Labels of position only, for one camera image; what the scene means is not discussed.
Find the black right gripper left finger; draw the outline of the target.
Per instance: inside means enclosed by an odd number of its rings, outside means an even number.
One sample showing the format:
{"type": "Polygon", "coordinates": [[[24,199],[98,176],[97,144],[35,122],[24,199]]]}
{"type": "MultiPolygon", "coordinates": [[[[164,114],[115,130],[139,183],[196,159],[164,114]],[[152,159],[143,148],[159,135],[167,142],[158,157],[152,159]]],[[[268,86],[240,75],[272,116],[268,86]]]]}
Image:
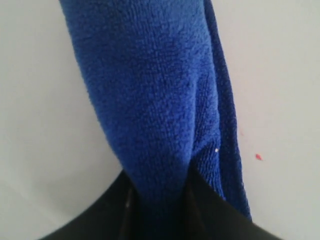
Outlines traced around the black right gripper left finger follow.
{"type": "Polygon", "coordinates": [[[132,182],[122,171],[103,195],[43,240],[141,240],[140,206],[132,182]]]}

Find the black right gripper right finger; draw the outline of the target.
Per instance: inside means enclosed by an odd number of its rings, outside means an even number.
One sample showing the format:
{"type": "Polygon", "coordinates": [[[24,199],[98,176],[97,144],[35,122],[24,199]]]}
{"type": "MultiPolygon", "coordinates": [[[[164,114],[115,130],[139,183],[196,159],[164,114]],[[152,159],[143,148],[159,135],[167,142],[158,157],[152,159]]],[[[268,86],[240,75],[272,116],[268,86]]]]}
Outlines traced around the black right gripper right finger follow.
{"type": "Polygon", "coordinates": [[[289,187],[269,177],[256,185],[257,196],[268,214],[265,222],[273,227],[287,227],[288,233],[274,235],[244,216],[223,200],[191,164],[184,190],[184,235],[186,240],[318,240],[320,219],[310,221],[303,214],[305,203],[316,204],[320,198],[306,195],[299,186],[289,187]]]}

